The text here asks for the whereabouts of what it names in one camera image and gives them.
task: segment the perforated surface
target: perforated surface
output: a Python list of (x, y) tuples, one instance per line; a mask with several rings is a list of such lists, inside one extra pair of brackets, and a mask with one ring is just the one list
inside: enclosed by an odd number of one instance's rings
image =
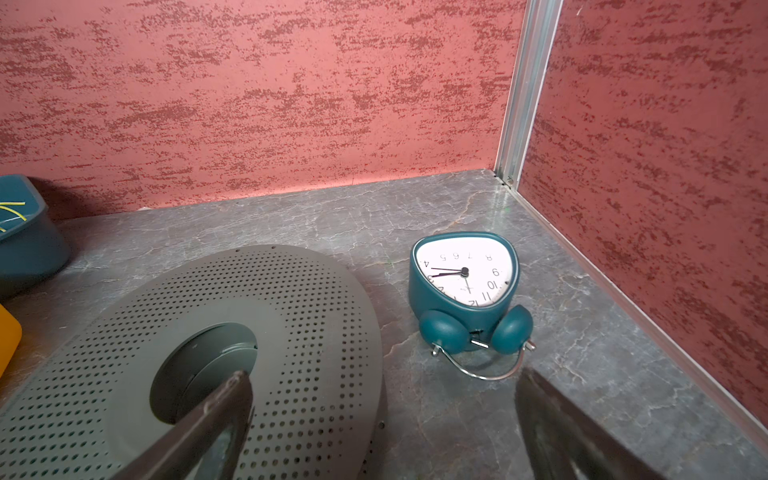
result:
[[(158, 277), (65, 344), (0, 413), (0, 480), (113, 475), (121, 463), (109, 450), (105, 418), (122, 373), (185, 313), (240, 297), (268, 303), (284, 334), (258, 339), (254, 373), (266, 361), (279, 372), (274, 385), (256, 379), (235, 478), (353, 478), (369, 450), (382, 378), (371, 303), (328, 257), (259, 246)], [(262, 358), (265, 342), (280, 358)]]

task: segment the metal corner post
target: metal corner post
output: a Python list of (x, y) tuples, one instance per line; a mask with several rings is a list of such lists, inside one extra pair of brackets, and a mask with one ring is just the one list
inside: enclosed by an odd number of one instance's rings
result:
[(517, 190), (563, 0), (528, 0), (495, 172)]

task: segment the gray marble surface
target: gray marble surface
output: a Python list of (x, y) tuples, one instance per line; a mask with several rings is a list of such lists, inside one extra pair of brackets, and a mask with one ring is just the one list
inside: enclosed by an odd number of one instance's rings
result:
[[(371, 478), (532, 478), (515, 380), (482, 382), (434, 359), (407, 300), (408, 258), (434, 233), (489, 230), (518, 251), (513, 303), (535, 317), (536, 368), (668, 478), (768, 478), (768, 461), (520, 207), (477, 170), (69, 220), (71, 263), (7, 302), (24, 328), (0, 402), (104, 308), (169, 269), (220, 250), (297, 245), (346, 266), (371, 297), (389, 403)], [(470, 365), (487, 353), (462, 354)], [(489, 372), (509, 367), (494, 358)]]

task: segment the teal bell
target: teal bell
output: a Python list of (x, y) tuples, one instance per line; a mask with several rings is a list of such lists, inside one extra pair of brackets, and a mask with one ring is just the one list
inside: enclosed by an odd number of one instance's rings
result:
[(517, 305), (504, 315), (491, 337), (491, 346), (503, 355), (519, 351), (531, 338), (533, 317), (522, 305)]
[(427, 310), (422, 314), (419, 331), (428, 344), (440, 345), (451, 354), (463, 352), (469, 342), (466, 327), (449, 314), (438, 310)]

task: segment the blue plastic bin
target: blue plastic bin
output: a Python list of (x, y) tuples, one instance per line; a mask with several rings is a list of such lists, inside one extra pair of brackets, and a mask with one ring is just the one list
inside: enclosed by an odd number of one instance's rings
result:
[(0, 300), (67, 263), (69, 245), (47, 212), (48, 205), (27, 177), (0, 177)]

